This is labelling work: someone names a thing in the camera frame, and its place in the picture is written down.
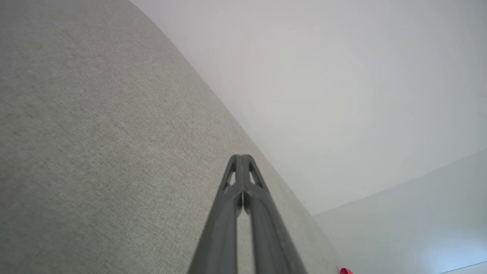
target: gray fabric surface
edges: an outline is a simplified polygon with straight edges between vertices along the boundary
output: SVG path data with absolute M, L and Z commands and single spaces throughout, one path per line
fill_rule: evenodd
M 0 273 L 184 273 L 234 153 L 256 159 L 308 271 L 337 273 L 279 174 L 128 1 L 2 1 L 0 90 Z

